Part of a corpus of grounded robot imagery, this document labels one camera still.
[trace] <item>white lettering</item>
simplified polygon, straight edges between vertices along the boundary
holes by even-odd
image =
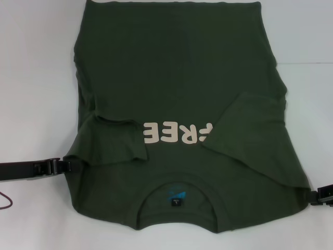
[[[170,137],[162,136],[161,141],[164,142],[177,142],[178,141],[178,123],[175,121],[165,121],[163,123],[166,127],[171,127],[169,129],[163,129],[162,133],[170,134]]]
[[[206,129],[200,129],[199,133],[200,134],[209,134],[210,131],[213,129],[213,125],[211,123],[206,124],[207,128]],[[203,142],[206,139],[206,136],[200,136],[199,141]]]
[[[184,132],[182,136],[182,141],[186,144],[193,144],[197,143],[198,137],[197,137],[197,128],[193,124],[189,126],[190,130],[188,130],[185,126],[180,125],[179,128]]]
[[[151,138],[145,138],[145,143],[156,143],[158,142],[159,136],[158,136],[158,124],[157,122],[145,122],[144,123],[145,128],[151,128],[149,130],[144,130],[144,135],[151,135]]]

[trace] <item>white table surface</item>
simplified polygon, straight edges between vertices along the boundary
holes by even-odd
[[[289,91],[290,137],[312,187],[333,184],[333,1],[261,3]],[[84,4],[0,0],[0,162],[61,157],[69,150],[78,120],[73,46]],[[220,234],[186,223],[135,231],[74,211],[63,175],[0,182],[0,191],[14,200],[13,207],[0,210],[5,250],[332,249],[328,206]]]

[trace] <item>white background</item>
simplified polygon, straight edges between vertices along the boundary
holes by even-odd
[[[286,122],[292,142],[312,187],[333,184],[333,1],[261,3],[289,90]],[[69,150],[78,120],[73,46],[84,4],[0,0],[0,162],[62,157]],[[0,182],[0,191],[14,200],[12,208],[0,210],[0,249],[5,250],[332,249],[328,206],[220,234],[185,223],[134,231],[75,212],[63,175]]]

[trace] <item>black clamp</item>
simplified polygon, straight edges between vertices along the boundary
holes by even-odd
[[[55,176],[57,174],[70,172],[71,165],[68,161],[60,161],[60,158],[51,158],[33,162],[33,176]]]
[[[311,191],[308,200],[312,206],[321,206],[326,203],[333,207],[333,185],[319,187],[318,191]]]

